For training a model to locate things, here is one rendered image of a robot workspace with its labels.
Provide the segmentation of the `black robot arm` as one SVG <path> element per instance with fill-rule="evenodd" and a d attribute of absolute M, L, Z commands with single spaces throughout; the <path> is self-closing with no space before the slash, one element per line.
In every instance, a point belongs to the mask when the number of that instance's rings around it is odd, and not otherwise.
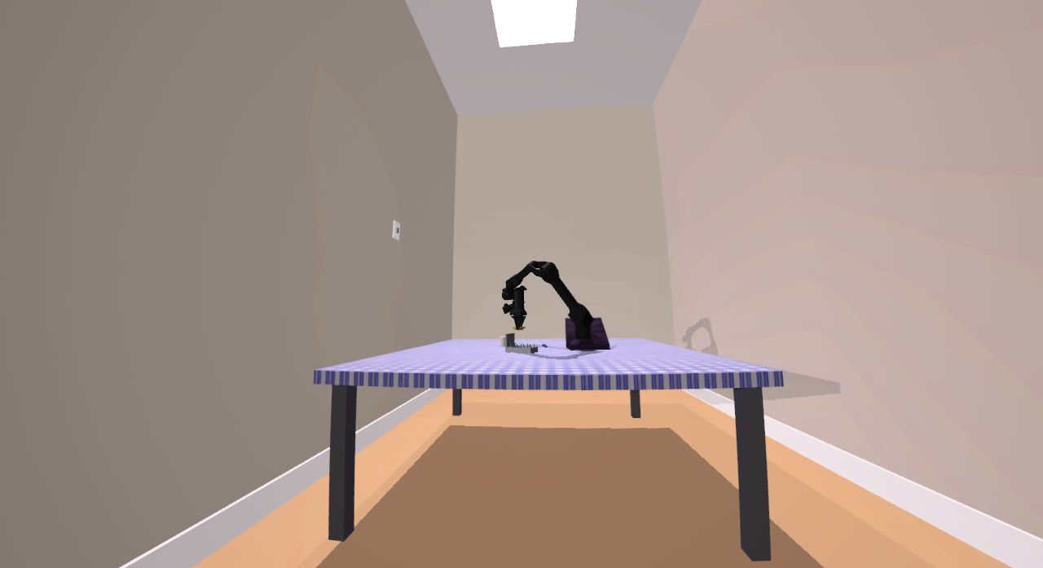
<path fill-rule="evenodd" d="M 539 270 L 536 270 L 539 268 Z M 531 261 L 526 264 L 524 270 L 519 271 L 518 274 L 512 275 L 512 277 L 507 280 L 506 287 L 502 289 L 502 298 L 504 300 L 513 300 L 514 298 L 524 298 L 525 286 L 518 287 L 526 275 L 533 272 L 536 277 L 541 277 L 547 283 L 551 283 L 558 296 L 560 296 L 563 302 L 569 306 L 571 322 L 576 324 L 576 338 L 577 339 L 589 339 L 590 324 L 595 320 L 588 308 L 582 304 L 578 304 L 576 298 L 571 296 L 569 289 L 561 281 L 559 277 L 559 271 L 557 266 L 552 262 L 537 262 Z M 517 287 L 517 288 L 515 288 Z"/>

